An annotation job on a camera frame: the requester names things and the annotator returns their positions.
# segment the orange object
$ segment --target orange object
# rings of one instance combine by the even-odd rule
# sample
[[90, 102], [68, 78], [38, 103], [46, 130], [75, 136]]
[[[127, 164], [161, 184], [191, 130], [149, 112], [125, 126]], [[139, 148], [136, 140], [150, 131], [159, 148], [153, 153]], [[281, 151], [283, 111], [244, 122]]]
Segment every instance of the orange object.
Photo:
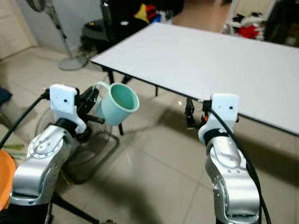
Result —
[[8, 205], [15, 172], [14, 160], [5, 150], [0, 150], [0, 210]]

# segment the electric fan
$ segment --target electric fan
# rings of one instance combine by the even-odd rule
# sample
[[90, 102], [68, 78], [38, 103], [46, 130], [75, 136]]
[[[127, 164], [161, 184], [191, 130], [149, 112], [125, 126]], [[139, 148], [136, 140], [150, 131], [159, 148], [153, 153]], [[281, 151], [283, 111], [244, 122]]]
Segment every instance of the electric fan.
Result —
[[[97, 116], [95, 107], [90, 115]], [[50, 123], [55, 123], [51, 109], [47, 109], [36, 125], [35, 135], [41, 134]], [[73, 183], [87, 181], [116, 151], [119, 139], [111, 134], [112, 127], [94, 122], [76, 137], [75, 149], [63, 166], [63, 172]]]
[[63, 40], [65, 49], [69, 55], [69, 58], [64, 59], [59, 62], [58, 67], [61, 70], [78, 70], [84, 67], [88, 63], [88, 59], [83, 56], [74, 57], [69, 49], [69, 46], [66, 42], [66, 35], [61, 26], [61, 22], [59, 20], [58, 14], [55, 10], [53, 0], [26, 0], [26, 2], [30, 5], [30, 7], [36, 12], [44, 11], [46, 14], [50, 16], [52, 21], [54, 22], [56, 28], [59, 31], [61, 39]]

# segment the fan base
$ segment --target fan base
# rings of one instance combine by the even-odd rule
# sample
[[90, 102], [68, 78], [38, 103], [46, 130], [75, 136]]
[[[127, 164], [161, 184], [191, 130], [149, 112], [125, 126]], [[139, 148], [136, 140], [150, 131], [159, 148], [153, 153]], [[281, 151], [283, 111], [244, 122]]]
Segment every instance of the fan base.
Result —
[[87, 65], [88, 59], [79, 56], [75, 58], [68, 58], [68, 59], [63, 59], [62, 61], [59, 62], [58, 67], [61, 70], [65, 71], [72, 71], [72, 70], [79, 70], [83, 68], [85, 65]]

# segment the mug handle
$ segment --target mug handle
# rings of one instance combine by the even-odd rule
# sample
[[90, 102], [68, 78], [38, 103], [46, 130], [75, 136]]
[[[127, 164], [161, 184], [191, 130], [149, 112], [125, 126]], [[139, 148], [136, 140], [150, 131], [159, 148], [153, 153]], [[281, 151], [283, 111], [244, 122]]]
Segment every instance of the mug handle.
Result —
[[111, 87], [110, 87], [110, 85], [108, 85], [107, 83], [105, 83], [105, 82], [98, 82], [98, 83], [96, 83], [95, 85], [93, 85], [93, 88], [95, 89], [95, 88], [97, 88], [97, 86], [98, 85], [102, 85], [102, 86], [104, 86], [106, 89], [108, 89], [108, 90], [110, 90], [111, 89]]
[[[95, 89], [95, 88], [97, 88], [97, 86], [98, 85], [102, 85], [102, 86], [104, 86], [108, 91], [110, 91], [110, 89], [111, 89], [111, 87], [110, 87], [110, 85], [108, 85], [107, 83], [105, 83], [105, 82], [98, 82], [98, 83], [96, 83], [96, 84], [94, 84], [93, 85], [93, 89]], [[100, 101], [101, 101], [102, 99], [97, 99], [97, 103], [99, 104], [100, 103]]]

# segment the tripod leg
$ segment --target tripod leg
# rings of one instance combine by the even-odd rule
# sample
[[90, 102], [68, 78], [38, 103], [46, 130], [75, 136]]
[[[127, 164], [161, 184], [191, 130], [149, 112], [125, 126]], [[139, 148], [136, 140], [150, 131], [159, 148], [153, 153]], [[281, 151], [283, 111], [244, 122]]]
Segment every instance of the tripod leg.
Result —
[[53, 194], [52, 203], [58, 205], [61, 208], [64, 208], [65, 210], [68, 210], [69, 212], [71, 212], [71, 213], [73, 213], [73, 214], [93, 223], [93, 224], [100, 223], [99, 220], [91, 217], [90, 215], [86, 214], [82, 210], [76, 208], [75, 206], [71, 205], [70, 203], [68, 203], [67, 201], [62, 199], [62, 197], [59, 196], [59, 194], [57, 194], [56, 192]]

